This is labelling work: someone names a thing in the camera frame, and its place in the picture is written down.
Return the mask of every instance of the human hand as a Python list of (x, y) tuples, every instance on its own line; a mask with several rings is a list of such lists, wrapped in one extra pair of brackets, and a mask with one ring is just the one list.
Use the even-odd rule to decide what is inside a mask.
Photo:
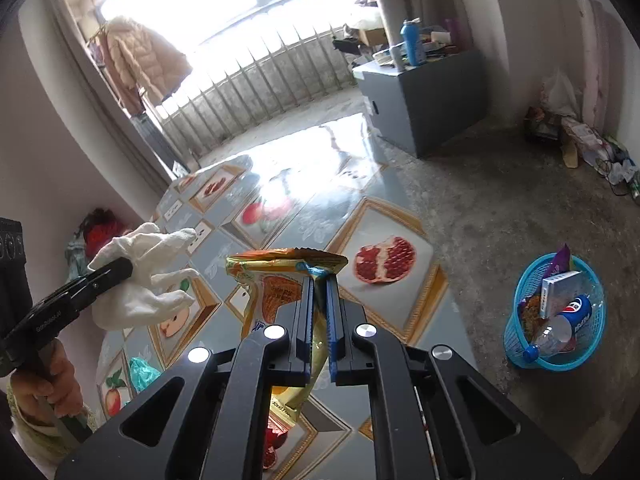
[(11, 388), (16, 403), (27, 420), (38, 425), (51, 424), (49, 415), (38, 405), (36, 396), (46, 397), (54, 407), (56, 416), (77, 415), (82, 411), (82, 392), (76, 381), (75, 368), (66, 357), (65, 348), (58, 339), (53, 341), (49, 382), (32, 372), (16, 370), (11, 375)]

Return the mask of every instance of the yellow snack wrapper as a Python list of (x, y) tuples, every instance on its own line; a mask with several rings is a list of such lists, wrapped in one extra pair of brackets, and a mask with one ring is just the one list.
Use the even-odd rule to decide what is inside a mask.
[(324, 304), (324, 277), (327, 272), (337, 274), (347, 263), (345, 256), (315, 249), (249, 251), (226, 259), (226, 273), (249, 291), (241, 338), (273, 323), (281, 306), (299, 300), (306, 276), (321, 285), (314, 288), (311, 380), (304, 388), (277, 386), (271, 390), (269, 423), (280, 432), (295, 426), (300, 407), (326, 361), (326, 319), (320, 309)]

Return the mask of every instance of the basket rim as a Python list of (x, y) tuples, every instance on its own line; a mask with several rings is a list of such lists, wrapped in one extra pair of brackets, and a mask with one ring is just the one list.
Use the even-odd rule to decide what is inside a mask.
[[(556, 253), (544, 254), (543, 256), (540, 256), (539, 258), (537, 258), (535, 261), (531, 262), (529, 264), (529, 267), (527, 267), (524, 270), (524, 272), (522, 273), (520, 279), (518, 280), (518, 285), (516, 286), (516, 290), (513, 293), (513, 312), (512, 312), (512, 315), (515, 316), (515, 323), (514, 323), (515, 331), (516, 331), (516, 335), (518, 337), (518, 341), (520, 342), (520, 344), (522, 345), (523, 348), (526, 348), (529, 345), (529, 343), (527, 343), (527, 340), (524, 337), (524, 332), (522, 331), (522, 327), (520, 325), (520, 319), (518, 318), (518, 293), (519, 293), (520, 289), (524, 286), (524, 282), (525, 282), (526, 278), (530, 275), (530, 273), (532, 273), (533, 269), (535, 269), (537, 266), (539, 266), (543, 262), (546, 262), (547, 260), (551, 261), (555, 255), (556, 255)], [(600, 316), (600, 322), (599, 322), (599, 325), (598, 325), (598, 330), (596, 332), (596, 335), (593, 338), (593, 341), (591, 341), (591, 344), (589, 345), (589, 347), (575, 361), (572, 361), (570, 363), (565, 363), (565, 364), (562, 364), (562, 365), (556, 365), (556, 364), (550, 363), (548, 361), (545, 361), (542, 357), (539, 357), (538, 359), (536, 359), (534, 361), (535, 364), (537, 364), (539, 367), (544, 368), (546, 370), (551, 370), (553, 372), (565, 372), (565, 371), (568, 371), (568, 370), (572, 370), (573, 368), (577, 368), (578, 366), (580, 366), (589, 357), (591, 357), (591, 354), (593, 354), (593, 352), (595, 351), (597, 346), (600, 344), (600, 340), (602, 339), (602, 334), (604, 332), (604, 327), (605, 327), (606, 319), (607, 319), (607, 302), (606, 302), (606, 300), (604, 298), (604, 288), (603, 288), (602, 284), (600, 283), (600, 280), (598, 279), (596, 273), (593, 272), (593, 269), (591, 269), (591, 267), (588, 266), (587, 263), (585, 263), (585, 261), (583, 261), (580, 258), (578, 258), (578, 256), (572, 255), (571, 259), (575, 260), (576, 262), (581, 264), (581, 266), (583, 266), (585, 269), (587, 269), (589, 274), (590, 274), (590, 278), (601, 288), (602, 293), (603, 293), (602, 294), (602, 306), (601, 306), (602, 312), (601, 312), (601, 316)]]

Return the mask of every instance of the blue bottle cap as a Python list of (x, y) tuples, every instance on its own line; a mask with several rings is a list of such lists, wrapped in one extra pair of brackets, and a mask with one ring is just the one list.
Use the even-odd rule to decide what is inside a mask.
[(524, 349), (524, 351), (522, 352), (522, 358), (524, 359), (524, 362), (526, 362), (526, 363), (532, 363), (538, 357), (540, 357), (540, 350), (535, 345), (527, 346)]

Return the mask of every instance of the blue plastic basket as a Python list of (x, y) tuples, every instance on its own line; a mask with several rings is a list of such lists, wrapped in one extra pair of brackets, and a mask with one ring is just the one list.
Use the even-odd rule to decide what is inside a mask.
[(545, 273), (546, 268), (551, 264), (551, 260), (554, 256), (555, 253), (540, 256), (535, 262), (527, 267), (527, 270), (522, 274), (522, 277), (518, 282), (516, 292), (513, 295), (513, 311), (509, 321), (507, 322), (507, 326), (504, 329), (504, 351), (510, 361), (520, 368), (544, 368), (553, 372), (573, 370), (593, 354), (602, 339), (602, 333), (604, 332), (607, 317), (607, 306), (604, 300), (602, 284), (595, 273), (591, 270), (591, 267), (589, 267), (580, 258), (572, 256), (572, 268), (584, 272), (588, 276), (590, 282), (594, 285), (594, 290), (591, 293), (593, 303), (597, 304), (602, 299), (602, 305), (594, 311), (591, 319), (588, 320), (588, 322), (577, 333), (576, 348), (572, 352), (558, 354), (547, 359), (539, 358), (532, 363), (526, 363), (522, 358), (522, 351), (527, 346), (527, 341), (524, 339), (524, 332), (522, 331), (520, 319), (518, 318), (518, 303), (520, 303), (520, 300), (524, 297), (529, 296), (536, 291), (540, 284), (540, 280), (542, 279), (542, 275)]

